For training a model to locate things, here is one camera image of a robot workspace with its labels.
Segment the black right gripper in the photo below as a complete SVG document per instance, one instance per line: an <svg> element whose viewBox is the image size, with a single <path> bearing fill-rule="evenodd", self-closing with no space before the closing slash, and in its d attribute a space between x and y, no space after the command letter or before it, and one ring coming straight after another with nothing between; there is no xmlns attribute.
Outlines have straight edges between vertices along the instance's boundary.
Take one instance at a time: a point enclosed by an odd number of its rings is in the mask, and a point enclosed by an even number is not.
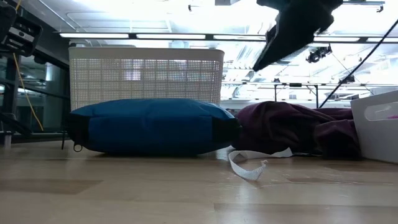
<svg viewBox="0 0 398 224"><path fill-rule="evenodd" d="M342 0L256 0L278 10L276 25L266 33L266 46L252 69L256 72L300 50L334 22L331 12Z"/></svg>

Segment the folding table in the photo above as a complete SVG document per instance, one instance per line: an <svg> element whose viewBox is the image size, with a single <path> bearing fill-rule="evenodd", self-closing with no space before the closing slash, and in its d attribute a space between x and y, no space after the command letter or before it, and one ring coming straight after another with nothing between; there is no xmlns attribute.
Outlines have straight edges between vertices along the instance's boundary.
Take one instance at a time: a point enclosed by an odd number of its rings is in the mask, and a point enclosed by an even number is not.
<svg viewBox="0 0 398 224"><path fill-rule="evenodd" d="M318 96L318 91L319 91L319 84L313 84L313 83L274 83L274 101L278 101L277 99L277 87L281 86L282 89L285 87L291 87L291 88L301 88L301 87L306 87L311 93L315 95L315 103L316 103L316 108L320 108L320 103L319 103L319 96Z"/></svg>

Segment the dark glass partition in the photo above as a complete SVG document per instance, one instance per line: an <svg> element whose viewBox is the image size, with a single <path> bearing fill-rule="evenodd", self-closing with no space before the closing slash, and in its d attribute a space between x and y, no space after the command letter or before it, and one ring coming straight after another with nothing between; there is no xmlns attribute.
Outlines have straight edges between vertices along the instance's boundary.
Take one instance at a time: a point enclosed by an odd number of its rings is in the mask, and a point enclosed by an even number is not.
<svg viewBox="0 0 398 224"><path fill-rule="evenodd" d="M0 50L0 112L12 113L34 133L65 131L70 112L69 42L27 10L31 0L0 0L42 27L34 53Z"/></svg>

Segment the overhead light bar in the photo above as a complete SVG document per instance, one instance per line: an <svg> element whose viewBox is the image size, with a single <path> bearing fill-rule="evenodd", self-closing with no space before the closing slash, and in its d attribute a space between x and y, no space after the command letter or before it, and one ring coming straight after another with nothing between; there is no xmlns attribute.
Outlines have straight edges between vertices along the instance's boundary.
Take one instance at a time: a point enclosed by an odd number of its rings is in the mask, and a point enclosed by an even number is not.
<svg viewBox="0 0 398 224"><path fill-rule="evenodd" d="M202 41L237 41L237 42L265 42L264 35L247 34L180 34L180 33L90 33L90 32L61 32L59 35L66 39L95 39L95 40L202 40ZM376 44L382 37L376 36L315 36L314 43L359 43Z"/></svg>

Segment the purple cloth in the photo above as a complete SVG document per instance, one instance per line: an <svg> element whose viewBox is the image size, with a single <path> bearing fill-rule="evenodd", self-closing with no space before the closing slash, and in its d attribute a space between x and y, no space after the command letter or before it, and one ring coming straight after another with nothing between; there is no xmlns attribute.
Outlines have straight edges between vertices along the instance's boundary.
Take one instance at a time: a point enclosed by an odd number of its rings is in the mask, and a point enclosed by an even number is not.
<svg viewBox="0 0 398 224"><path fill-rule="evenodd" d="M348 108L310 109L286 102L265 101L237 114L242 131L232 143L237 150L294 154L329 160L362 158L352 111Z"/></svg>

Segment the white plastic laundry basket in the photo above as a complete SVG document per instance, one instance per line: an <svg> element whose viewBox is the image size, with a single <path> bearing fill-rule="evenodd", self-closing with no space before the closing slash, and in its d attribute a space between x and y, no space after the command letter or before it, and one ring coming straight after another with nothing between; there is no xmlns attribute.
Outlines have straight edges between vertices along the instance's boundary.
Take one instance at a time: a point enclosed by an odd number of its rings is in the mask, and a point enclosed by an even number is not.
<svg viewBox="0 0 398 224"><path fill-rule="evenodd" d="M217 49L71 47L71 109L130 98L219 104L223 59Z"/></svg>

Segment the white plastic bin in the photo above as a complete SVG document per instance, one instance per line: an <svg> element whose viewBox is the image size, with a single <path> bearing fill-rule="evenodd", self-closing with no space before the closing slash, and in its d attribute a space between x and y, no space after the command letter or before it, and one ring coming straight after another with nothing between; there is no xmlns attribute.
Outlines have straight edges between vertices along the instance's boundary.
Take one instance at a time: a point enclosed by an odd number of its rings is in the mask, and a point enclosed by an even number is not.
<svg viewBox="0 0 398 224"><path fill-rule="evenodd" d="M398 164L398 90L351 101L363 157Z"/></svg>

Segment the blue first aid bag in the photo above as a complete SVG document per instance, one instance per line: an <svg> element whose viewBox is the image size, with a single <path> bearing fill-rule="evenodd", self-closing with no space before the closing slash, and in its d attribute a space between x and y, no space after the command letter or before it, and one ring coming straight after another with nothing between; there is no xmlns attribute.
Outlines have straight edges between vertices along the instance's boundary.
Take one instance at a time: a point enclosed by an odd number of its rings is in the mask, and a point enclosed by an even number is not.
<svg viewBox="0 0 398 224"><path fill-rule="evenodd" d="M123 99L71 111L66 131L76 145L96 152L194 156L230 146L239 137L241 125L213 103Z"/></svg>

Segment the black aluminium rig frame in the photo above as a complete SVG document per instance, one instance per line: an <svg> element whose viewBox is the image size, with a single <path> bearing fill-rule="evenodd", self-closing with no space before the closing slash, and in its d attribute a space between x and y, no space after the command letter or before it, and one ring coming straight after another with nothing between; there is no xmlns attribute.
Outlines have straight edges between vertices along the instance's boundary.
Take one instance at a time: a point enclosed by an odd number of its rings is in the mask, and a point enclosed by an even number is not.
<svg viewBox="0 0 398 224"><path fill-rule="evenodd" d="M64 148L67 138L65 131L57 133L34 133L26 125L19 122L14 114L0 112L0 146L5 149L10 149L13 136L16 136L17 143L61 140L62 149Z"/></svg>

